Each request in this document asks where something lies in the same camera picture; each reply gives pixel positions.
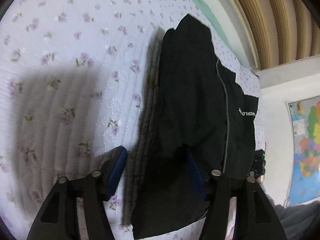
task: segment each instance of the floral bedspread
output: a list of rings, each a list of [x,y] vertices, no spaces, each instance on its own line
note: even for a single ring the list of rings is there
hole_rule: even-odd
[[[115,238],[132,239],[130,215],[153,137],[161,39],[187,13],[211,28],[222,64],[236,72],[245,94],[258,97],[257,78],[191,0],[15,0],[10,6],[0,22],[0,216],[18,240],[26,239],[59,177],[86,176],[119,145],[129,150],[128,163],[105,208]],[[256,147],[263,148],[259,113],[255,128]],[[202,225],[156,238],[197,239]]]

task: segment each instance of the green fabric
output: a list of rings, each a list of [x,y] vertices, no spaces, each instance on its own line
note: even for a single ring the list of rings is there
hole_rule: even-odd
[[[220,23],[218,22],[215,15],[212,13],[210,7],[202,0],[192,0],[195,5],[203,12],[203,14],[207,17],[209,22],[212,24],[213,28],[218,33],[219,37],[223,40],[225,45],[228,46],[228,48],[232,51],[231,46],[229,44],[228,38],[225,35]]]

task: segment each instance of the colorful map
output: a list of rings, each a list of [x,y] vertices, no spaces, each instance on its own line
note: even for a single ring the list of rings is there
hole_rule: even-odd
[[[320,197],[320,97],[289,104],[294,164],[287,206]]]

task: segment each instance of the silver screw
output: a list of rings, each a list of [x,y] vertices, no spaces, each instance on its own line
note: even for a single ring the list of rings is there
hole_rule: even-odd
[[[101,171],[93,171],[92,173],[91,173],[91,176],[92,177],[99,177],[101,175]]]
[[[247,182],[254,183],[254,182],[256,182],[256,180],[255,180],[254,177],[248,176],[248,177],[247,177]]]
[[[65,182],[67,182],[67,181],[68,181],[67,177],[61,177],[61,178],[58,179],[58,182],[59,182],[60,184],[63,184],[63,183],[65,183]]]
[[[213,175],[213,176],[221,176],[221,171],[219,171],[219,170],[213,170],[213,171],[211,171],[211,174]]]

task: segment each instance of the gray fabric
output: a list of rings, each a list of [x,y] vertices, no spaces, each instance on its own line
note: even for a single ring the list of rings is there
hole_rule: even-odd
[[[320,201],[285,208],[282,205],[275,205],[269,195],[267,197],[278,215],[288,240],[300,239],[320,211]]]

